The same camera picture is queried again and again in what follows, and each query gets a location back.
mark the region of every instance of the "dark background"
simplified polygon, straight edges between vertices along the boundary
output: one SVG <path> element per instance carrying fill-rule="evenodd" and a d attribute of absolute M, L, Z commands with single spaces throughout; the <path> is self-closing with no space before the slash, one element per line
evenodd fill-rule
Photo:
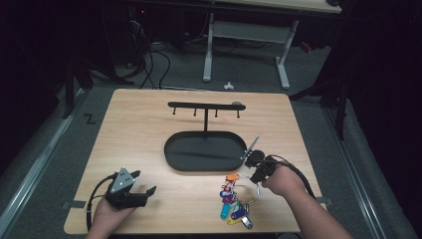
<path fill-rule="evenodd" d="M 369 17 L 370 24 L 347 26 L 337 36 L 336 27 L 305 21 L 295 42 L 305 41 L 313 48 L 334 46 L 316 84 L 348 78 L 347 95 L 368 143 L 403 211 L 422 236 L 418 193 L 422 185 L 422 3 L 357 0 L 341 4 L 344 15 Z M 55 109 L 56 92 L 65 81 L 66 64 L 72 56 L 83 56 L 113 72 L 115 64 L 133 62 L 134 47 L 128 43 L 128 25 L 113 24 L 121 21 L 124 8 L 14 1 L 3 2 L 0 9 L 0 158 L 4 170 Z M 115 15 L 102 15 L 105 12 Z M 159 20 L 151 21 L 155 22 L 150 25 L 151 33 L 179 47 L 186 40 L 185 31 L 193 36 L 202 27 L 194 20 L 204 18 L 183 11 L 150 13 L 150 19 Z M 332 86 L 320 94 L 332 91 L 338 88 Z"/>

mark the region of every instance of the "key ring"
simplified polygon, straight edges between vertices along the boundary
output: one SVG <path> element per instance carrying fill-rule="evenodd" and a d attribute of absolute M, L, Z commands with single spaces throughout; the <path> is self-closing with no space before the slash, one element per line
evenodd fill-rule
<path fill-rule="evenodd" d="M 233 173 L 226 176 L 227 183 L 222 185 L 223 190 L 220 192 L 220 196 L 223 198 L 223 208 L 221 210 L 220 217 L 223 220 L 228 218 L 227 224 L 229 225 L 242 222 L 247 229 L 251 229 L 253 227 L 253 223 L 248 218 L 249 204 L 253 203 L 260 196 L 260 186 L 258 183 L 254 183 L 257 185 L 257 194 L 251 200 L 244 202 L 238 198 L 237 193 L 234 190 L 236 181 L 240 178 L 250 177 L 240 176 L 238 173 Z"/>

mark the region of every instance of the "black key holder stand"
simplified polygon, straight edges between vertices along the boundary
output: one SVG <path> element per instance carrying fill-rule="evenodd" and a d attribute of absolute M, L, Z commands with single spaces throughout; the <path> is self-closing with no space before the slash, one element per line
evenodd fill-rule
<path fill-rule="evenodd" d="M 241 103 L 231 105 L 169 102 L 175 115 L 177 108 L 204 110 L 203 131 L 181 131 L 172 135 L 164 146 L 167 163 L 179 171 L 232 171 L 239 168 L 244 158 L 246 143 L 230 131 L 208 130 L 208 112 L 239 111 L 246 107 Z"/>

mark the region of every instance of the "yellow key tag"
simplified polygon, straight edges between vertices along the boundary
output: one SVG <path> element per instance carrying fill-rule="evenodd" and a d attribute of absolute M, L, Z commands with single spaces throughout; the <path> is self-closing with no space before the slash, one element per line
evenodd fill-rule
<path fill-rule="evenodd" d="M 237 218 L 237 219 L 232 219 L 231 217 L 229 217 L 227 219 L 227 224 L 234 225 L 234 224 L 236 224 L 238 222 L 241 222 L 241 221 L 242 221 L 242 217 L 241 218 Z"/>

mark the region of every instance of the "black oval tray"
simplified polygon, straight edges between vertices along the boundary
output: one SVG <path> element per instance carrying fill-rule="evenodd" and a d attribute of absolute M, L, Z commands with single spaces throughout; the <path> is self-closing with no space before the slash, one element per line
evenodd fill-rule
<path fill-rule="evenodd" d="M 179 171 L 232 171 L 242 165 L 245 150 L 230 131 L 181 131 L 164 146 L 167 163 Z"/>

